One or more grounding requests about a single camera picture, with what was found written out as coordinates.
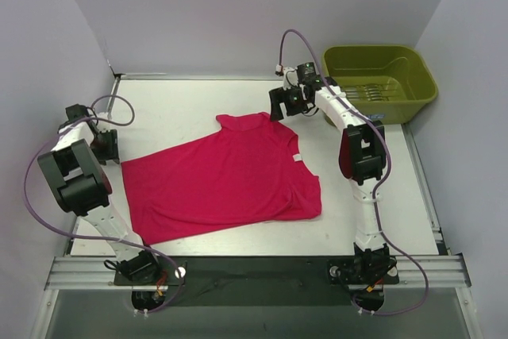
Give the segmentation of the pink t shirt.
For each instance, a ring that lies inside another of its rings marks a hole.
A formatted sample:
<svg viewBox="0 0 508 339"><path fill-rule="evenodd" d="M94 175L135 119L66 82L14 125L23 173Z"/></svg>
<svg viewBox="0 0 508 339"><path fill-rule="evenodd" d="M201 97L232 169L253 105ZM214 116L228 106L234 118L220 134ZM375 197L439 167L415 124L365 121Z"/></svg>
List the pink t shirt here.
<svg viewBox="0 0 508 339"><path fill-rule="evenodd" d="M130 220L145 244L321 215L320 181L296 132L264 112L216 120L216 133L122 163Z"/></svg>

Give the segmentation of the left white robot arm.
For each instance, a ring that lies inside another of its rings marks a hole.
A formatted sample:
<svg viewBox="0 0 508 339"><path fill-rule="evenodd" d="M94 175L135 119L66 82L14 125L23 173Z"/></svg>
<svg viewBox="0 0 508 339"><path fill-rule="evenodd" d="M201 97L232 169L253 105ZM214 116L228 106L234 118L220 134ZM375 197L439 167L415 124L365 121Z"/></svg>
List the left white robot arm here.
<svg viewBox="0 0 508 339"><path fill-rule="evenodd" d="M65 110L56 143L37 156L37 164L60 209L89 222L114 251L104 266L129 284L183 283L174 261L154 253L135 233L110 201L112 185L103 169L119 163L117 130L101 130L99 118L88 106Z"/></svg>

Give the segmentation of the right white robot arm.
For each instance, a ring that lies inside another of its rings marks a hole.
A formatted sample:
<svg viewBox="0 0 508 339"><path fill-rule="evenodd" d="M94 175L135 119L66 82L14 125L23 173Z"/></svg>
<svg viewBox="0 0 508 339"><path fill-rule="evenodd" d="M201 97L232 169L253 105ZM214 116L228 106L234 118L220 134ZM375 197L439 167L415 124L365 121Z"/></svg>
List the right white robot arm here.
<svg viewBox="0 0 508 339"><path fill-rule="evenodd" d="M356 233L353 256L333 265L330 273L338 283L364 286L371 292L396 265L379 216L378 183L387 165L384 126L367 121L332 78L316 72L312 62L297 67L279 64L275 73L283 84L269 92L271 120L320 110L341 132L338 167L356 201Z"/></svg>

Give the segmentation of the olive green plastic basin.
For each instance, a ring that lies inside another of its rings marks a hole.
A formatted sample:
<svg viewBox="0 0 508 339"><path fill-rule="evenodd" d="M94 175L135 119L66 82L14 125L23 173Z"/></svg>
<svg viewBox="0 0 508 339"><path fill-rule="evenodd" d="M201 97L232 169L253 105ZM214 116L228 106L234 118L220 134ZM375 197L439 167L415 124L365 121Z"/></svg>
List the olive green plastic basin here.
<svg viewBox="0 0 508 339"><path fill-rule="evenodd" d="M425 61L403 45L334 46L322 68L362 114L385 125L409 122L438 96Z"/></svg>

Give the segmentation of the aluminium front rail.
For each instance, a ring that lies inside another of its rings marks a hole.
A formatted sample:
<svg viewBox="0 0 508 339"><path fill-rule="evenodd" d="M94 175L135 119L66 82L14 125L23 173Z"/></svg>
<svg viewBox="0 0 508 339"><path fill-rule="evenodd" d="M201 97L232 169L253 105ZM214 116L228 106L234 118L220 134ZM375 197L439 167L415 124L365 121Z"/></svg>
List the aluminium front rail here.
<svg viewBox="0 0 508 339"><path fill-rule="evenodd" d="M463 288L471 286L465 260L462 256L415 256L426 274L429 287ZM118 287L129 290L130 286L116 284L115 273L104 267L100 256L57 257L52 263L46 281L48 290L111 290ZM422 288L423 275L418 267L405 257L398 258L398 282L385 283L386 288Z"/></svg>

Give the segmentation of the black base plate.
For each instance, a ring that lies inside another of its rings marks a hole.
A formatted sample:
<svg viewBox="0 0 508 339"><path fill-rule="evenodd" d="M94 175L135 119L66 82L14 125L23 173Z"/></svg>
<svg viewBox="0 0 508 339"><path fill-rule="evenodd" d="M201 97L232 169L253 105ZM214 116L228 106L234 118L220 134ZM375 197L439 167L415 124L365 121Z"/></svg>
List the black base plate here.
<svg viewBox="0 0 508 339"><path fill-rule="evenodd" d="M339 306L352 296L373 310L381 290L399 282L396 259L383 252L354 256L177 256L142 252L106 261L114 285L131 287L133 306Z"/></svg>

